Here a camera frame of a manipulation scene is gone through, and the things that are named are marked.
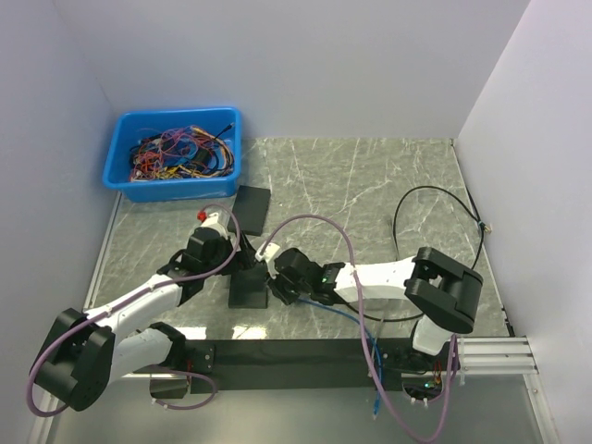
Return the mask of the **black network switch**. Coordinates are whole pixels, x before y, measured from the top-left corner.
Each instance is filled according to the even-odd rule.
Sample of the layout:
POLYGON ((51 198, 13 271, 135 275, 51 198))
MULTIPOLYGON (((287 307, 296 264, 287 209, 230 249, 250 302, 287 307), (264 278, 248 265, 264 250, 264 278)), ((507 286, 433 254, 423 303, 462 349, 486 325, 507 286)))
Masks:
POLYGON ((271 190, 240 185, 232 212, 237 218, 240 231, 246 235, 261 236, 271 200, 271 190))
POLYGON ((268 292, 266 286, 267 268, 256 265, 231 275, 228 307, 230 309, 266 309, 268 292))

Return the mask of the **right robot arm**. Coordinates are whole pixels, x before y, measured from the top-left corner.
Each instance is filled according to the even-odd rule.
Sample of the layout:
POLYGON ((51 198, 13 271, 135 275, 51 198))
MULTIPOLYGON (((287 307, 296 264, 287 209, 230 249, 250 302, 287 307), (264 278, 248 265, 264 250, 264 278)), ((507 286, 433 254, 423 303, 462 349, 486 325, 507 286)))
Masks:
POLYGON ((468 335, 475 328, 483 278, 431 247, 420 248, 414 257, 371 265, 319 265, 296 248, 282 250, 274 243, 255 258, 266 265, 267 284, 286 305, 300 298, 326 306, 358 304, 358 286, 366 302, 411 302, 421 316, 406 350, 418 369, 438 360, 451 335, 468 335))

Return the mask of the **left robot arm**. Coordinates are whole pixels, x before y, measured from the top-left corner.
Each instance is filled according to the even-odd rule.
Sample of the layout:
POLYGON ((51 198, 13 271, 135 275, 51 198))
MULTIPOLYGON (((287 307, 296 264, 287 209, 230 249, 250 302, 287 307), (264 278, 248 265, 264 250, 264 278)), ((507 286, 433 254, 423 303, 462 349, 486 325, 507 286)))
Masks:
POLYGON ((27 391, 39 387, 80 412, 110 383, 144 367, 187 375, 185 336, 156 317, 195 296, 207 278, 254 265, 255 250, 244 234, 197 228, 187 246, 136 290, 87 312, 60 313, 31 367, 27 391))

